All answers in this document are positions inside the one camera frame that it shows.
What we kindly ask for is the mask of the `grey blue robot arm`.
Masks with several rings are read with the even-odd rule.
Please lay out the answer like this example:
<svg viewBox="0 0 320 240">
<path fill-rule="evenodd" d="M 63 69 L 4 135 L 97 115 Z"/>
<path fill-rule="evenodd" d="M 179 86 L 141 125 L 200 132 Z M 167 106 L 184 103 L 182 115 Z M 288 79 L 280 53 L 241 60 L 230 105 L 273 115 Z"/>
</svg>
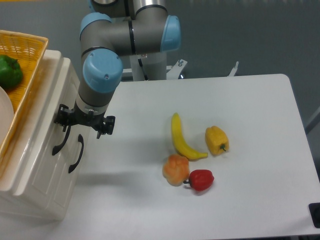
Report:
<svg viewBox="0 0 320 240">
<path fill-rule="evenodd" d="M 61 104 L 54 122 L 69 134 L 74 125 L 112 134 L 108 105 L 123 74 L 122 56 L 165 53 L 181 46 L 179 18 L 163 0 L 92 0 L 80 24 L 82 78 L 73 108 Z"/>
</svg>

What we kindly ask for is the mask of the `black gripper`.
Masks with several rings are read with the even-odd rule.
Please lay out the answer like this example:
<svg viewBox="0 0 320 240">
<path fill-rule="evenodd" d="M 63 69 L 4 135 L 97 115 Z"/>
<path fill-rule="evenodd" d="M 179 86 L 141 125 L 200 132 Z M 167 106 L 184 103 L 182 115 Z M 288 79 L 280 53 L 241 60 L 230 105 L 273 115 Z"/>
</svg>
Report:
<svg viewBox="0 0 320 240">
<path fill-rule="evenodd" d="M 67 105 L 60 104 L 53 122 L 63 126 L 63 132 L 66 132 L 68 126 L 91 127 L 97 132 L 96 138 L 99 139 L 101 135 L 113 134 L 116 117 L 113 115 L 105 117 L 104 113 L 94 115 L 94 111 L 91 109 L 88 113 L 85 113 L 76 104 L 72 109 Z"/>
</svg>

